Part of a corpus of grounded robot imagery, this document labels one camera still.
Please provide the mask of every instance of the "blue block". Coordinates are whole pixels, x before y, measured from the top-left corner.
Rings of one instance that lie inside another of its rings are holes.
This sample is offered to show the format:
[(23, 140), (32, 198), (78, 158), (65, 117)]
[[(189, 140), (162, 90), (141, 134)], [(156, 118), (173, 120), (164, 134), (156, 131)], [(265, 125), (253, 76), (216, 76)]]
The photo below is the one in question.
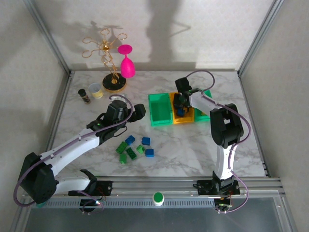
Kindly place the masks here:
[(154, 150), (153, 149), (146, 149), (145, 155), (146, 155), (146, 157), (154, 157)]
[(150, 145), (150, 138), (148, 138), (148, 137), (143, 137), (142, 139), (141, 139), (141, 144), (143, 144), (143, 145)]
[(125, 142), (128, 144), (128, 145), (131, 145), (133, 142), (135, 141), (135, 138), (130, 135), (126, 140)]
[(178, 109), (176, 115), (179, 116), (179, 117), (183, 117), (184, 116), (184, 110)]

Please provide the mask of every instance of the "black round base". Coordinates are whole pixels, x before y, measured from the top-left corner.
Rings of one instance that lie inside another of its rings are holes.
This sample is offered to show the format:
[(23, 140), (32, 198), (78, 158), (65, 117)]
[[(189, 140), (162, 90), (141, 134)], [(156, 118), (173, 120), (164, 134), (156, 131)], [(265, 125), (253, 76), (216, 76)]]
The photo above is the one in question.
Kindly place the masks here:
[(126, 87), (126, 79), (120, 74), (117, 73), (119, 78), (117, 78), (117, 83), (113, 84), (112, 83), (112, 78), (113, 74), (108, 74), (104, 79), (103, 79), (103, 87), (105, 90), (109, 92), (119, 92), (123, 90)]

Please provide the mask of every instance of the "orange tray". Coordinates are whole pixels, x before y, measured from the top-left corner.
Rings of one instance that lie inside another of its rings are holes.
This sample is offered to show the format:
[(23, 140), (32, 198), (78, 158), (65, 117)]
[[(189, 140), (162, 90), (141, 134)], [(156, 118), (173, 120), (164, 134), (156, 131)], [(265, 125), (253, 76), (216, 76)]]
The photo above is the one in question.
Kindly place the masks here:
[(175, 93), (178, 93), (178, 92), (169, 93), (170, 104), (171, 104), (172, 112), (173, 112), (173, 124), (194, 122), (194, 108), (190, 108), (189, 112), (184, 114), (184, 117), (179, 117), (176, 115), (177, 110), (174, 109), (174, 106), (173, 106)]

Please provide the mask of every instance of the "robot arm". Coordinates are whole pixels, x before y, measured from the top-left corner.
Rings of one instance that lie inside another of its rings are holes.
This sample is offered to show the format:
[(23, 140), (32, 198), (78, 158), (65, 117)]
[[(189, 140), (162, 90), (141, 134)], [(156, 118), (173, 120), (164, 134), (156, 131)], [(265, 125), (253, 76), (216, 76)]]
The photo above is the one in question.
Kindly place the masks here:
[[(178, 94), (174, 96), (173, 105), (176, 108), (194, 107), (210, 116), (211, 119), (211, 135), (217, 144), (217, 163), (213, 172), (213, 180), (211, 189), (214, 194), (225, 194), (234, 183), (233, 170), (234, 154), (236, 146), (234, 146), (230, 157), (230, 169), (228, 168), (229, 154), (232, 145), (240, 141), (243, 136), (243, 127), (240, 118), (230, 111), (218, 107), (215, 101), (208, 101), (201, 90), (192, 89), (186, 77), (175, 81)], [(234, 104), (226, 105), (237, 112)]]
[[(132, 112), (128, 122), (135, 122), (145, 116), (146, 110), (143, 104), (135, 105), (134, 108), (135, 111)], [(20, 186), (36, 203), (43, 203), (56, 193), (71, 190), (83, 190), (91, 194), (96, 187), (97, 179), (89, 171), (81, 170), (79, 176), (66, 175), (65, 177), (59, 176), (58, 173), (85, 152), (113, 138), (119, 129), (125, 128), (127, 122), (121, 122), (131, 114), (131, 110), (133, 109), (128, 109), (123, 101), (114, 100), (108, 106), (106, 113), (99, 115), (96, 120), (86, 126), (86, 129), (64, 144), (40, 156), (33, 152), (27, 155), (19, 178), (35, 163), (39, 161), (41, 163), (26, 175)]]

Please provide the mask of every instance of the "small jar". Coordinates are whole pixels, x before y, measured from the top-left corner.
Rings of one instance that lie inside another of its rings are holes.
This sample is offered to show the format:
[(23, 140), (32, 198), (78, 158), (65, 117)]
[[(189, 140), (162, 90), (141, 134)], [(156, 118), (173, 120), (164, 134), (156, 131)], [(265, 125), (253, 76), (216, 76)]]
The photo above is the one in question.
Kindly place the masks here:
[(80, 89), (78, 91), (78, 94), (82, 97), (83, 101), (85, 102), (85, 104), (89, 104), (90, 103), (90, 98), (88, 97), (88, 95), (86, 94), (86, 90), (84, 90), (83, 88)]

